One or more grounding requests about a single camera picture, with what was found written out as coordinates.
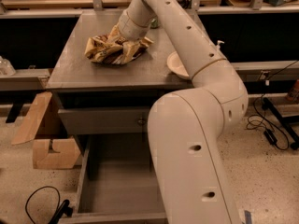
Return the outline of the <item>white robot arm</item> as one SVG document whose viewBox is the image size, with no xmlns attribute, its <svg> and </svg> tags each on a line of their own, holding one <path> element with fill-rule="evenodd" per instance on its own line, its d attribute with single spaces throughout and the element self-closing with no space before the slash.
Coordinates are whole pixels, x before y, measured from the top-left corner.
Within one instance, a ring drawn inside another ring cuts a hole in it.
<svg viewBox="0 0 299 224">
<path fill-rule="evenodd" d="M 119 19 L 137 40 L 157 18 L 192 87 L 155 102 L 148 117 L 152 162 L 169 224 L 242 224 L 229 187 L 218 137 L 245 115 L 243 81 L 177 0 L 132 0 Z"/>
</svg>

